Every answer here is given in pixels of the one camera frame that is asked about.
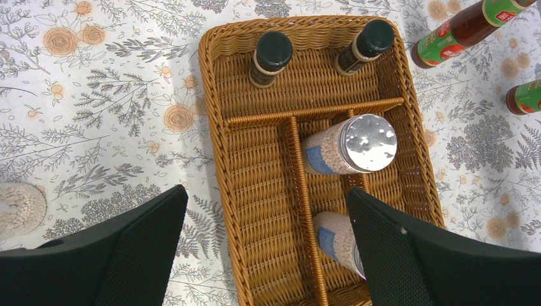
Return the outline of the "silver-lid salt jar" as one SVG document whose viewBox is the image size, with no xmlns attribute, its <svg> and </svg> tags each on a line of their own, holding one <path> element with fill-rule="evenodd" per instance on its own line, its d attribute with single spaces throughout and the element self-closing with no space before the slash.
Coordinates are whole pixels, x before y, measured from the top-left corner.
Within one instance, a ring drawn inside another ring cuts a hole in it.
<svg viewBox="0 0 541 306">
<path fill-rule="evenodd" d="M 301 148 L 305 171 L 310 174 L 372 173 L 394 160 L 397 135 L 386 119 L 365 113 L 307 137 Z"/>
<path fill-rule="evenodd" d="M 320 212 L 314 216 L 313 223 L 322 252 L 366 279 L 350 217 L 336 212 Z"/>
</svg>

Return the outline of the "red sauce bottle yellow cap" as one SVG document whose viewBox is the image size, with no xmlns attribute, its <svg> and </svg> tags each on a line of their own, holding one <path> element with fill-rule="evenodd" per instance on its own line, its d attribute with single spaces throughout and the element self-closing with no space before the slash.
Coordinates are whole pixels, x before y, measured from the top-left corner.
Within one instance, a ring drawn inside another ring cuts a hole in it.
<svg viewBox="0 0 541 306">
<path fill-rule="evenodd" d="M 460 11 L 423 38 L 411 51 L 414 63 L 423 69 L 457 57 L 510 22 L 534 1 L 479 1 Z"/>
</svg>

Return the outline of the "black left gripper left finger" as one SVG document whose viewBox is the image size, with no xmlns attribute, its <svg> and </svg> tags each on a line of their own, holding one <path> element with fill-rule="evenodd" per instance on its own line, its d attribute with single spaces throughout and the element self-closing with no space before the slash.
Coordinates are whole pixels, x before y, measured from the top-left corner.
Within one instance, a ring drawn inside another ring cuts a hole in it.
<svg viewBox="0 0 541 306">
<path fill-rule="evenodd" d="M 99 224 L 1 253 L 2 305 L 161 305 L 188 204 L 177 185 Z"/>
</svg>

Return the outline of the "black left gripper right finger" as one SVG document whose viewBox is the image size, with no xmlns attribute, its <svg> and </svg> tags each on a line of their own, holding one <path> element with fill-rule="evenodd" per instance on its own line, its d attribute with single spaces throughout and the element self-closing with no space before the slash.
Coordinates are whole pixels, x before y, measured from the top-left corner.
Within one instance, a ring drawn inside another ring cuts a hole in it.
<svg viewBox="0 0 541 306">
<path fill-rule="evenodd" d="M 373 305 L 539 305 L 540 254 L 467 238 L 353 187 L 346 197 Z"/>
</svg>

